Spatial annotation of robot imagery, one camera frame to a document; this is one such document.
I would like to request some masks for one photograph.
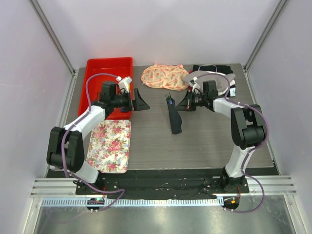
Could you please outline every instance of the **pink flower pattern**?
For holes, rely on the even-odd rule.
[[[102,173],[128,170],[131,122],[105,120],[92,130],[87,163]]]
[[[182,65],[158,65],[154,64],[144,70],[141,81],[152,88],[164,88],[171,90],[184,90],[188,88],[183,78],[188,72]]]

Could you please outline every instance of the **white wall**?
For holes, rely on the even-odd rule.
[[[246,63],[278,0],[39,0],[75,68],[92,58]]]
[[[291,175],[311,229],[312,1],[292,0],[250,68],[277,165]]]
[[[26,0],[0,1],[0,233],[21,233],[70,74]]]

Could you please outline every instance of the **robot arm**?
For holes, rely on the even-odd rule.
[[[84,159],[83,139],[100,122],[105,120],[115,108],[122,108],[128,112],[148,110],[149,105],[141,98],[138,89],[134,89],[135,99],[131,100],[129,84],[131,78],[119,79],[120,94],[116,94],[117,84],[106,81],[102,84],[99,100],[92,103],[81,116],[63,128],[54,127],[50,133],[47,163],[58,168],[63,168],[61,142],[64,134],[70,129],[66,137],[65,159],[67,169],[84,181],[101,188],[102,179],[100,172],[91,167]]]
[[[226,191],[235,190],[243,183],[245,176],[242,170],[246,169],[253,153],[252,149],[264,141],[267,128],[264,120],[254,110],[219,97],[215,81],[203,82],[203,90],[204,92],[199,92],[199,89],[193,88],[192,91],[188,91],[176,109],[195,111],[197,106],[205,106],[231,119],[232,140],[235,146],[229,162],[223,168],[221,185]],[[259,105],[249,107],[261,113]]]

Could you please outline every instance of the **red tray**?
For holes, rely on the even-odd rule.
[[[87,79],[98,73],[109,73],[116,76],[120,76],[121,78],[130,76],[133,78],[133,66],[132,66],[132,58],[96,58],[89,59],[87,62],[86,72],[84,75],[83,86],[80,96],[80,104],[78,115],[80,116],[85,110],[88,108],[88,100],[85,91],[85,85]],[[91,102],[97,98],[98,92],[101,91],[102,83],[104,81],[114,81],[117,83],[114,77],[110,76],[98,76],[94,77],[89,81],[88,89],[90,94]],[[130,84],[130,94],[132,96],[133,93],[133,82]],[[130,119],[132,112],[123,113],[121,110],[115,109],[107,119]]]

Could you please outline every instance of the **black bracket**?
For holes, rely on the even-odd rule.
[[[61,142],[66,130],[60,127],[54,127],[50,133],[47,163],[49,165],[63,168]],[[71,172],[77,172],[83,165],[84,151],[82,133],[78,131],[69,132],[66,137],[68,148],[65,148],[65,159],[67,169]]]
[[[138,89],[134,89],[135,99],[131,101],[130,93],[116,94],[117,84],[112,81],[106,81],[102,84],[102,90],[99,100],[92,104],[105,109],[106,117],[109,116],[115,108],[122,108],[123,112],[149,110],[150,106],[142,99]]]
[[[176,106],[177,111],[195,111],[197,106],[204,106],[214,111],[213,101],[218,98],[218,90],[214,80],[203,82],[203,93],[188,91],[184,99]]]
[[[259,105],[251,106],[261,112]],[[264,120],[258,113],[249,108],[231,109],[231,129],[234,144],[242,150],[261,144],[267,133]]]

